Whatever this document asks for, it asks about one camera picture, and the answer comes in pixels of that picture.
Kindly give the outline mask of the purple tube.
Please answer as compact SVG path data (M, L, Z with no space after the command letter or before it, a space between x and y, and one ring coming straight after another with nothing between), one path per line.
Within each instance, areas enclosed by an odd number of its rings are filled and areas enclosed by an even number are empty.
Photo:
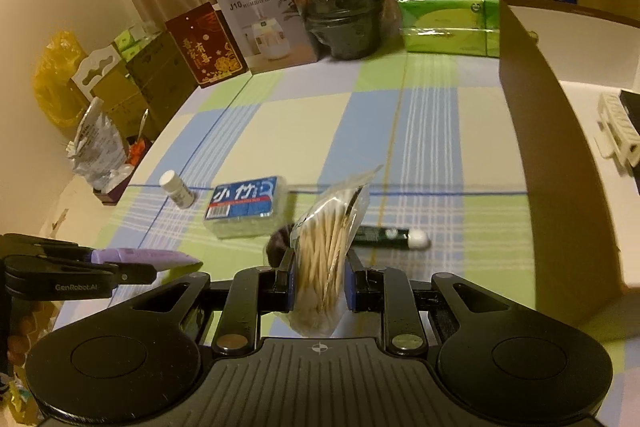
M90 255L93 263L141 263L152 265L157 271L198 265L200 260L181 251L166 249L106 248L97 249Z

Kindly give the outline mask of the brown velvet scrunchie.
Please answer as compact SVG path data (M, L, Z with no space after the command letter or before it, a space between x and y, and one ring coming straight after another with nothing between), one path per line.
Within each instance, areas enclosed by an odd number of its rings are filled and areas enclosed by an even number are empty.
M292 247L291 234L294 225L290 223L279 230L275 231L265 247L265 253L268 265L271 268L278 269L281 265L285 268L292 268L295 257Z

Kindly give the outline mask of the cotton swab bag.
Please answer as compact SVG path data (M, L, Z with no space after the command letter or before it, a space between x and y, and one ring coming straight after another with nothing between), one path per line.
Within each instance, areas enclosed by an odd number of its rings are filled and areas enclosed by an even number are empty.
M296 260L291 329L329 337L346 311L345 261L369 207L370 183L380 169L355 174L326 189L294 225Z

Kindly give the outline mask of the small white pill bottle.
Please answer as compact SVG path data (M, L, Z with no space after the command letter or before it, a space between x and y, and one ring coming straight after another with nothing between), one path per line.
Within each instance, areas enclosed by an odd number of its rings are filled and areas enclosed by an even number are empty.
M195 202L195 194L183 182L175 170L167 170L160 176L160 187L180 209L188 209Z

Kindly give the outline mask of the white plastic rack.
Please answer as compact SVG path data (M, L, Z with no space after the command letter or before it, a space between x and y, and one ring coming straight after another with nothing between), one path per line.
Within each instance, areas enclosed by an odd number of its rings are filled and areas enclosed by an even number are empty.
M600 94L597 112L600 133L596 142L604 158L615 158L622 166L639 164L639 132L634 127L620 96L612 92Z

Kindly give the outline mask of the blue label floss box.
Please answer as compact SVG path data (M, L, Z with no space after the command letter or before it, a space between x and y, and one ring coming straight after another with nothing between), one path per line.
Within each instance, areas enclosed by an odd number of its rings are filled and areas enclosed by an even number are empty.
M217 239L269 235L285 225L288 184L264 176L218 184L205 208L204 227Z

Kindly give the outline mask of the checkered tablecloth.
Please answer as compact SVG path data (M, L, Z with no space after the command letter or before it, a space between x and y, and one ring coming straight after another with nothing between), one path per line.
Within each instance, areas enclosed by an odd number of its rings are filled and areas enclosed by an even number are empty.
M536 305L493 58L397 52L200 91L113 247L200 271L66 303L27 365L51 426L634 426L623 353Z

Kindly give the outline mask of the crumpled plastic bag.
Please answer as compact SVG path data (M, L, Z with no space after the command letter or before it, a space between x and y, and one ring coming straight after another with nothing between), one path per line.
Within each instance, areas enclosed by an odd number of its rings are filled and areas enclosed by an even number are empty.
M98 191L104 190L110 173L122 167L128 156L127 145L102 107L100 98L91 101L75 138L66 146L73 172Z

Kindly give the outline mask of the yellow plastic bag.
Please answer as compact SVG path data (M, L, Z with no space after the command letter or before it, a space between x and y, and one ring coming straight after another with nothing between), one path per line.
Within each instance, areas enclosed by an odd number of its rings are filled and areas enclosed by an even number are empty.
M57 32L37 64L32 90L39 108L67 141L73 140L89 102L73 77L87 53L73 31Z

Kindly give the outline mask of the brown cardboard boxes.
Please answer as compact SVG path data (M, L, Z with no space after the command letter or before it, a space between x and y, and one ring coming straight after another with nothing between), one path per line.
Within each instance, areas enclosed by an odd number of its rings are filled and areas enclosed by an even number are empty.
M130 61L114 46L93 51L72 80L88 100L103 101L103 113L125 139L139 132L156 139L198 87L167 31L154 36Z

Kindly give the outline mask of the green tissue packs pile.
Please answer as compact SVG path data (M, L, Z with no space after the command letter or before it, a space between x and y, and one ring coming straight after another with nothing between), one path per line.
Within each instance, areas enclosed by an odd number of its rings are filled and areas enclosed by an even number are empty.
M137 23L123 30L114 39L113 46L125 62L130 62L159 33L156 23Z

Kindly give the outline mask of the red greeting card box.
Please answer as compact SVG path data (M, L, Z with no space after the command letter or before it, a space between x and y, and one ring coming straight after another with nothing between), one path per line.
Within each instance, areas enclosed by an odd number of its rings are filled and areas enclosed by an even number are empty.
M213 86L247 71L247 64L221 14L205 2L165 23L196 83Z

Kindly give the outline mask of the green tissue pack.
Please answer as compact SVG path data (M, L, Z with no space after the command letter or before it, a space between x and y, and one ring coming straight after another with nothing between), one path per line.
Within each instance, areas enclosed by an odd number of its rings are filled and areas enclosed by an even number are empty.
M499 0L398 0L409 52L498 57Z

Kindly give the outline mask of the white humidifier box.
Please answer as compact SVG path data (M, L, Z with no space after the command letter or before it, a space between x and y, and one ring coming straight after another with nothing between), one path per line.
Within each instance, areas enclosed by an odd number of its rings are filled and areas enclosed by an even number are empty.
M319 45L305 26L305 0L216 0L254 74L313 63Z

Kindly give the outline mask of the brown cardboard storage box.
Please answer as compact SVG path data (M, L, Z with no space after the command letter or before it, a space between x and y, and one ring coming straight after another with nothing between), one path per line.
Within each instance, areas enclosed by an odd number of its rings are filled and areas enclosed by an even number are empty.
M601 93L639 88L639 25L500 0L499 77L525 174L539 311L600 340L639 332L639 191L601 155Z

